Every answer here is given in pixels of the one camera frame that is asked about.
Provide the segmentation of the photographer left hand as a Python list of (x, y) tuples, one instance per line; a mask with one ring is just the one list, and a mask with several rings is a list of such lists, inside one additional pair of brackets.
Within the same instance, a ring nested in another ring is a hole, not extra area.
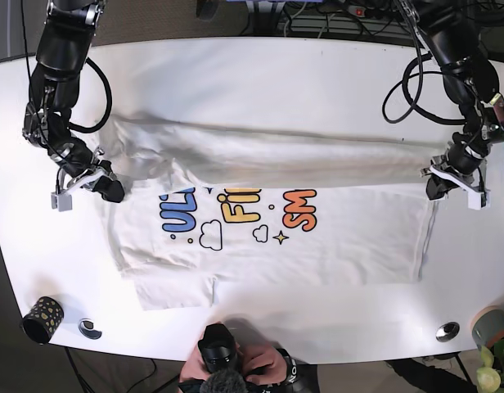
[(245, 380), (255, 385), (274, 385), (285, 381), (287, 364), (272, 345), (251, 345), (241, 351)]

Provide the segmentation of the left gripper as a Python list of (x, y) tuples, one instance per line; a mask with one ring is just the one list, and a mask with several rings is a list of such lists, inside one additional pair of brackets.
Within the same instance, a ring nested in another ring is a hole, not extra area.
[(480, 169), (489, 154), (486, 142), (454, 142), (441, 156), (430, 159), (421, 172), (428, 177), (425, 192), (430, 201), (444, 199), (454, 188), (485, 191)]

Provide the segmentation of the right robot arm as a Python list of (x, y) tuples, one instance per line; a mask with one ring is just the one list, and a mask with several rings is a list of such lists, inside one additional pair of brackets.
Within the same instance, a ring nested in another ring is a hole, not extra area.
[[(52, 207), (72, 208), (72, 194), (82, 188), (101, 195), (104, 201), (120, 203), (125, 196), (103, 150), (90, 150), (78, 133), (99, 131), (110, 117), (113, 99), (110, 84), (100, 67), (88, 56), (104, 12), (103, 1), (50, 1), (47, 19), (36, 51), (36, 66), (27, 69), (29, 101), (25, 108), (25, 140), (42, 148), (58, 166)], [(82, 126), (71, 121), (79, 99), (80, 74), (90, 66), (101, 80), (106, 108), (98, 123)]]

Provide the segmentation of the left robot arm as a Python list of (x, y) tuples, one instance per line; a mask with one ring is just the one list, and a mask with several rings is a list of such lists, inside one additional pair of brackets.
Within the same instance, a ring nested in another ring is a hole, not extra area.
[[(456, 188), (467, 194), (468, 206), (481, 210), (489, 203), (485, 186), (486, 158), (494, 144), (504, 142), (504, 97), (496, 69), (479, 47), (473, 25), (449, 1), (397, 1), (396, 8), (412, 36), (416, 56), (403, 72), (398, 88), (410, 112), (441, 125), (460, 125), (448, 149), (430, 160), (421, 173), (428, 178), (426, 195), (432, 201)], [(434, 61), (448, 98), (461, 112), (459, 120), (444, 119), (421, 108), (411, 95), (409, 80), (423, 87), (426, 61)]]

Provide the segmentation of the photographer right hand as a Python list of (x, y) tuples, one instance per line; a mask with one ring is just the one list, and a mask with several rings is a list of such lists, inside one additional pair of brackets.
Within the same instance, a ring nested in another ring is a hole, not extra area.
[(205, 379), (204, 362), (197, 347), (192, 350), (187, 361), (182, 366), (182, 370), (179, 374), (180, 382), (185, 382), (193, 379)]

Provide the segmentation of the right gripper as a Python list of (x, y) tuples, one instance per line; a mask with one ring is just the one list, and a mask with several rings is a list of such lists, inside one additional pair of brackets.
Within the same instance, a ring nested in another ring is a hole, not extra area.
[(91, 151), (78, 138), (64, 138), (51, 145), (51, 159), (59, 166), (56, 193), (85, 188), (97, 192), (104, 201), (120, 203), (125, 197), (122, 183), (112, 171), (111, 162), (102, 160), (102, 150)]

